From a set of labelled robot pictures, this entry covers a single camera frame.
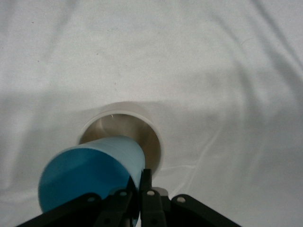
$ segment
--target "white surface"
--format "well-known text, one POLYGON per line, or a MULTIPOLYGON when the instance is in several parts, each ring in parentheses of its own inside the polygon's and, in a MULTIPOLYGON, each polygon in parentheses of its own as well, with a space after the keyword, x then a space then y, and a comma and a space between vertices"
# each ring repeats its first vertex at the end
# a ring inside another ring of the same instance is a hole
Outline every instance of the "white surface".
POLYGON ((302 226, 303 4, 0 2, 0 226, 40 214, 46 163, 107 104, 151 114, 154 186, 243 227, 302 226))

